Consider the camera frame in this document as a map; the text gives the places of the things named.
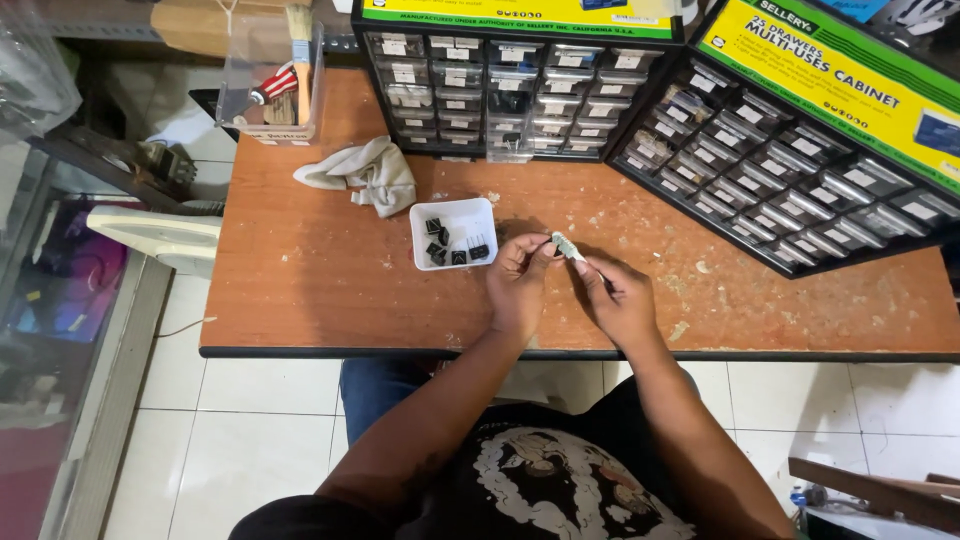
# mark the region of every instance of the cardboard box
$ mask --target cardboard box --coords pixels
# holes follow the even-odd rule
[[[240,0],[233,8],[233,20],[244,15],[285,17],[283,6],[292,2],[309,5],[309,0]],[[229,6],[231,0],[224,0]],[[216,0],[163,0],[154,5],[150,24],[167,45],[201,55],[224,58],[229,33],[227,13]]]

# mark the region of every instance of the wooden brush handle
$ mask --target wooden brush handle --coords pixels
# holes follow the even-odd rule
[[[299,61],[294,64],[297,83],[300,86],[297,107],[297,125],[305,126],[310,121],[310,62]]]

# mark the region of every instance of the black desk edge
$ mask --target black desk edge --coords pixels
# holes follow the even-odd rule
[[[201,347],[204,358],[363,358],[452,360],[459,351],[367,347]],[[821,353],[783,351],[674,351],[679,361],[958,363],[960,353]],[[620,351],[528,350],[521,360],[624,360]]]

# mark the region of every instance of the wooden desk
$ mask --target wooden desk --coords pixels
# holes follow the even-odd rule
[[[421,272],[411,260],[406,211],[379,219],[348,193],[293,180],[308,162],[386,134],[364,72],[329,70],[327,83],[320,146],[281,149],[241,137],[204,356],[349,356],[369,348],[450,354],[487,325],[483,267]],[[960,315],[935,249],[791,282],[606,165],[408,162],[420,201],[484,196],[501,237],[559,230],[649,274],[660,330],[682,357],[960,353]],[[578,281],[564,270],[548,276],[531,349],[551,352],[539,356],[612,357],[610,341],[575,296]],[[958,356],[923,356],[946,358]]]

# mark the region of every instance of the graphic print on shirt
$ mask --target graphic print on shirt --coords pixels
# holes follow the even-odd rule
[[[480,443],[473,468],[496,509],[563,540],[696,534],[614,457],[569,433],[511,428]]]

